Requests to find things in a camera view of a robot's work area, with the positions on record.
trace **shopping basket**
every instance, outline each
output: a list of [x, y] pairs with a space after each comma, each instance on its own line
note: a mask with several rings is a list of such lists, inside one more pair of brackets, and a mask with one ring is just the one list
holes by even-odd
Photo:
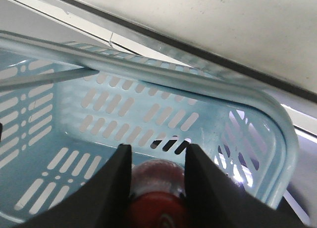
[[183, 165], [199, 144], [251, 195], [280, 202], [298, 142], [269, 95], [112, 48], [0, 31], [0, 49], [0, 227], [74, 193], [120, 143], [132, 145], [133, 165]]

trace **metal handle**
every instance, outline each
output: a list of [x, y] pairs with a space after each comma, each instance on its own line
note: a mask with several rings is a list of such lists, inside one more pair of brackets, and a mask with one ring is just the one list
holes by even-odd
[[68, 81], [76, 78], [95, 75], [97, 73], [99, 73], [99, 71], [84, 67], [74, 70], [60, 71], [36, 76], [12, 77], [0, 80], [0, 92]]

